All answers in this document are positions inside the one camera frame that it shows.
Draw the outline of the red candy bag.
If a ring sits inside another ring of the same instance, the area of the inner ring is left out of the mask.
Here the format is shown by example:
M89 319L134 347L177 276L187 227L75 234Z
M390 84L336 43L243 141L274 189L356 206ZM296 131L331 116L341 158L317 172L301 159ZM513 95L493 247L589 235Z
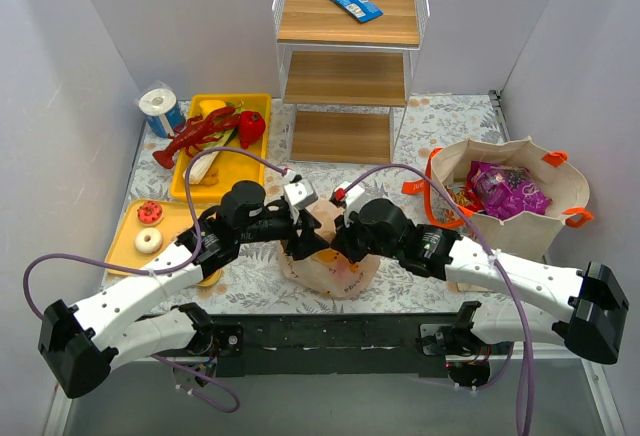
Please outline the red candy bag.
M455 203L461 208L473 213L482 212L484 205L475 193L475 190L468 179L455 180L447 186L447 191Z

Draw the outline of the purple snack bag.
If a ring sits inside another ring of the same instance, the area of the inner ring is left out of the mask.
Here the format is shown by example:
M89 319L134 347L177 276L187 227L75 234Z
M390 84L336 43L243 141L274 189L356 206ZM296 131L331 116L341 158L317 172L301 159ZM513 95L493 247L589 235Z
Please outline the purple snack bag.
M496 219L507 220L522 212L544 215L552 202L524 167L472 161L467 179L485 214Z

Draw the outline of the beige canvas tote bag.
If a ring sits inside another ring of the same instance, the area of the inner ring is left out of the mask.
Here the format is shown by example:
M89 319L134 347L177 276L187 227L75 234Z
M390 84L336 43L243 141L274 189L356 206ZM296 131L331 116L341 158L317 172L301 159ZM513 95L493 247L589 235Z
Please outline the beige canvas tote bag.
M493 248L537 261L564 227L593 220L586 178L562 151L531 139L472 139L434 149L425 168Z

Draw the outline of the banana print plastic bag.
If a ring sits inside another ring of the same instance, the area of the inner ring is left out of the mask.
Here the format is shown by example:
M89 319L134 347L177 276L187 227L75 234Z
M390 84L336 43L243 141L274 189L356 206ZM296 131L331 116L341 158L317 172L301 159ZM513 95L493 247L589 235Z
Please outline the banana print plastic bag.
M278 261L284 276L319 294L335 299L352 298L363 292L376 275L381 258L368 255L351 263L344 255L324 249L303 260L293 260L278 247Z

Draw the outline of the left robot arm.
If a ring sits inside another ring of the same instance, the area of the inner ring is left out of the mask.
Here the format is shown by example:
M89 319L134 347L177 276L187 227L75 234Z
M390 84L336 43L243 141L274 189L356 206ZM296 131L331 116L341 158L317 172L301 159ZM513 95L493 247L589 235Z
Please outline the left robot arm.
M278 200L264 199L262 186L241 181L140 274L72 306L61 300L49 305L38 349L64 393L84 396L116 368L164 351L213 358L241 355L243 327L217 323L195 303L158 317L146 314L236 260L244 244L281 241L294 260L327 248L316 233L320 222L306 209L317 199L308 180L285 185Z

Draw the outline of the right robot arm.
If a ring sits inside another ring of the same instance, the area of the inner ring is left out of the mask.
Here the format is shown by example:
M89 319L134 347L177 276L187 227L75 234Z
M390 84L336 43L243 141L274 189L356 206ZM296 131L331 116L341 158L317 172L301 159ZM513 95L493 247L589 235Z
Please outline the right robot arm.
M453 230L414 223L385 198L363 204L337 197L330 201L344 210L335 220L331 246L350 262L381 256L416 276L479 286L512 298L514 315L477 302L464 304L438 344L455 338L478 345L541 342L562 345L599 364L617 363L629 302L608 266L590 262L580 270L485 251Z

